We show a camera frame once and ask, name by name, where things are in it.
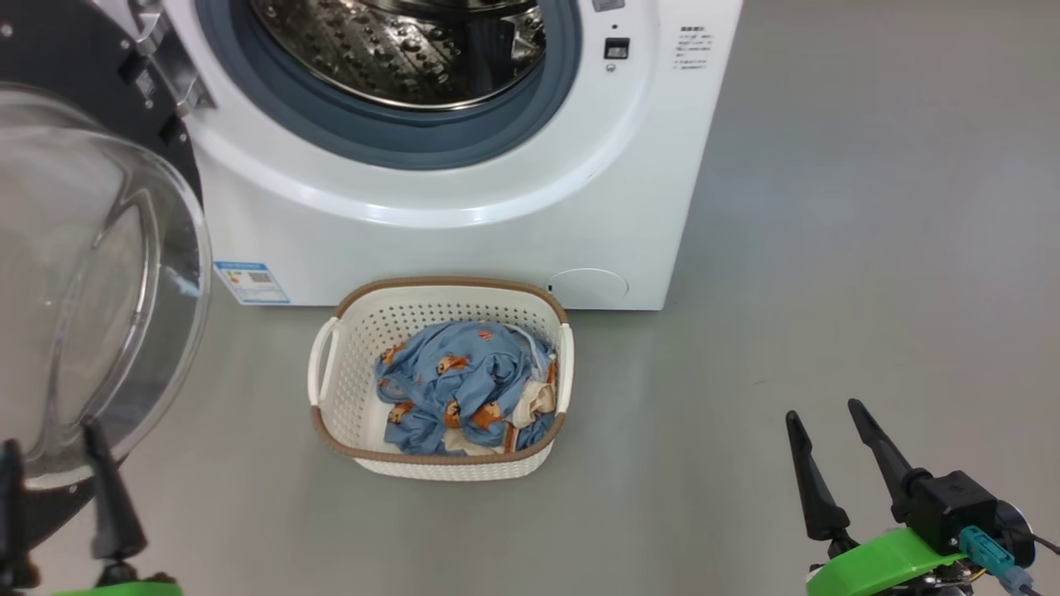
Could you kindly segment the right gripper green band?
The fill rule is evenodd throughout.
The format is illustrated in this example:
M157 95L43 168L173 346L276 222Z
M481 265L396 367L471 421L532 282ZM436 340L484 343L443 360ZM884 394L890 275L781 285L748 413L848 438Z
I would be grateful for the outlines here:
M932 473L909 464L861 400L849 399L847 407L889 492L891 518L908 524L913 484ZM807 538L828 543L829 561L807 576L807 595L969 595L974 573L966 569L965 560L980 572L995 569L995 540L978 528L966 528L951 540L956 553L949 555L936 553L908 528L859 544L848 532L850 518L822 477L797 411L787 413L785 430Z

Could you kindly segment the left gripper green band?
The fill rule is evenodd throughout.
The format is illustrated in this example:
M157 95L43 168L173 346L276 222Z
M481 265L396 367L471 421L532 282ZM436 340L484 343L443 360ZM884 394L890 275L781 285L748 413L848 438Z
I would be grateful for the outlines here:
M183 589L170 574L159 572L139 578L128 560L147 548L147 537L137 518L128 488L98 421L82 423L84 456L92 471L95 491L95 533L92 558L102 563L99 585L60 591L54 595L175 595ZM41 583L41 574L31 562L26 521L22 449L15 439L4 440L1 457L1 589L29 591Z

